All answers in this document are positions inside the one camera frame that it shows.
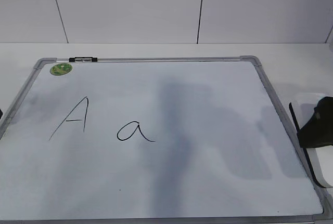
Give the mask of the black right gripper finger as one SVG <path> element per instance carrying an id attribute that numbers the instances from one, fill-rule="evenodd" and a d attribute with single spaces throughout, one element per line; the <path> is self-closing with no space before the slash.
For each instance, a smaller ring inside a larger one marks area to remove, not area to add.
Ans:
<path id="1" fill-rule="evenodd" d="M 302 148 L 332 146 L 332 97 L 318 102 L 311 118 L 298 131 L 298 139 Z"/>

